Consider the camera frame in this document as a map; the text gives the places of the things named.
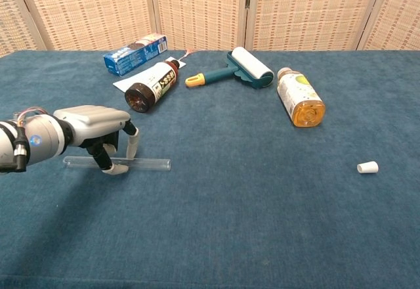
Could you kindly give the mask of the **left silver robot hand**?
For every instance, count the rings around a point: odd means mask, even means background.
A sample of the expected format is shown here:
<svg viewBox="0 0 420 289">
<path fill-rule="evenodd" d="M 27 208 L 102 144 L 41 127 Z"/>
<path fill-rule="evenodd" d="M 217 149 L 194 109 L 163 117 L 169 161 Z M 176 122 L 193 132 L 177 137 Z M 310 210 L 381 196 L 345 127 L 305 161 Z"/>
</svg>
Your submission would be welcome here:
<svg viewBox="0 0 420 289">
<path fill-rule="evenodd" d="M 69 145 L 86 149 L 103 173 L 119 175 L 128 172 L 128 166 L 115 164 L 110 158 L 110 154 L 117 151 L 120 131 L 129 136 L 126 158 L 132 160 L 137 153 L 140 129 L 132 123 L 128 112 L 81 105 L 55 110 L 53 116 L 70 126 L 72 137 Z"/>
</svg>

